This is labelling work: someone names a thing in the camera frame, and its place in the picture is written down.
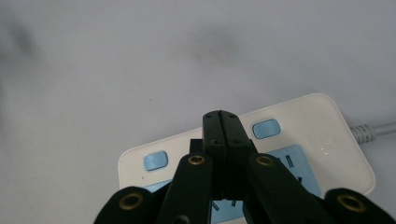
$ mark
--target white tabletop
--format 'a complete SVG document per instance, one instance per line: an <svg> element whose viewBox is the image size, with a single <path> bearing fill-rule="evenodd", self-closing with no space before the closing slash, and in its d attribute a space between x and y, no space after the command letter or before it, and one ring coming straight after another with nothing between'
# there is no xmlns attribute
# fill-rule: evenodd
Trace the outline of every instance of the white tabletop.
<svg viewBox="0 0 396 224"><path fill-rule="evenodd" d="M396 3L0 2L0 223L92 223L122 152L312 92L396 120ZM396 217L396 135L361 146Z"/></svg>

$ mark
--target electrical outlet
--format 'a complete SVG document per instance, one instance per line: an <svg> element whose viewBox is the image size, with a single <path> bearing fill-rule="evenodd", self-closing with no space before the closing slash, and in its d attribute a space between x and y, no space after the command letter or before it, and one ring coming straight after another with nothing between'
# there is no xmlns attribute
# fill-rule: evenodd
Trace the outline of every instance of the electrical outlet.
<svg viewBox="0 0 396 224"><path fill-rule="evenodd" d="M288 168L306 190L320 197L321 190L318 181L306 159L303 149L299 145L283 147L267 152L267 154L279 158L283 165Z"/></svg>
<svg viewBox="0 0 396 224"><path fill-rule="evenodd" d="M271 152L267 152L282 161L288 170L310 193L320 197L321 191L314 173L306 159L303 149L298 145L283 147ZM163 181L154 185L146 186L146 189L153 192L169 183L171 180ZM214 201L212 203L211 223L220 223L244 216L241 201Z"/></svg>

